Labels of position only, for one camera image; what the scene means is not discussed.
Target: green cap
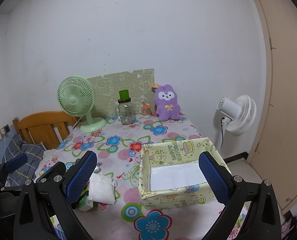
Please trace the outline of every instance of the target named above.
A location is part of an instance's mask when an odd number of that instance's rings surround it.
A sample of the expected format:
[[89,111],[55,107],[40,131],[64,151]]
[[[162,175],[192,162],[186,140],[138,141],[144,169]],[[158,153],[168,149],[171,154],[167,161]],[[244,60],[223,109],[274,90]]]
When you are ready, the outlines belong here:
[[121,101],[124,101],[130,98],[127,89],[119,91],[119,94],[120,94]]

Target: fabric storage bin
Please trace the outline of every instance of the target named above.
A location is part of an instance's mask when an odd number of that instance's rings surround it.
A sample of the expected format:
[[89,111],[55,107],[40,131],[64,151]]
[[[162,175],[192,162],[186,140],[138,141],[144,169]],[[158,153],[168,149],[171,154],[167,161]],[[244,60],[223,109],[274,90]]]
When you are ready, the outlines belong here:
[[199,169],[199,155],[204,151],[230,172],[208,137],[144,144],[140,152],[138,183],[143,206],[149,210],[167,209],[204,204],[214,199]]

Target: green patterned board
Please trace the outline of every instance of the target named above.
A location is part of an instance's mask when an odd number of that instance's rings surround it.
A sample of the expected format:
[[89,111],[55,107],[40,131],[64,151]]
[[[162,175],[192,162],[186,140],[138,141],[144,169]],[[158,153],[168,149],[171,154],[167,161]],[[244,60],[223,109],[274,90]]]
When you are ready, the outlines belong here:
[[154,92],[151,83],[154,83],[154,69],[140,69],[130,72],[108,74],[88,79],[95,88],[95,106],[92,116],[109,118],[115,116],[115,106],[119,91],[128,89],[131,101],[134,103],[135,114],[141,113],[142,103],[149,104],[154,112]]

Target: gray plaid fabric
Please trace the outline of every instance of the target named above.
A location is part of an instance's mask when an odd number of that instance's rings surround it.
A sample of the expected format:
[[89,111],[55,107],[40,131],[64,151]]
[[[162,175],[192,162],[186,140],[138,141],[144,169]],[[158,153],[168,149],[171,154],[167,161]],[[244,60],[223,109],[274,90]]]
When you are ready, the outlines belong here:
[[10,161],[11,159],[25,153],[27,155],[27,163],[18,168],[12,174],[7,177],[7,186],[22,185],[26,179],[35,179],[35,171],[43,159],[44,149],[36,144],[27,144],[23,142],[19,134],[13,136],[12,141],[8,145],[3,162],[5,159]]

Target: wooden door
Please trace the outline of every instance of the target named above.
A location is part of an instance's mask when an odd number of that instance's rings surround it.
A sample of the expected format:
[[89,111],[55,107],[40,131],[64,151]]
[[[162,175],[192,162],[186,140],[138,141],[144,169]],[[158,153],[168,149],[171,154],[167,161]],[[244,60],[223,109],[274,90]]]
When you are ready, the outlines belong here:
[[297,8],[291,0],[259,1],[271,41],[272,80],[264,128],[250,164],[272,182],[285,213],[297,202]]

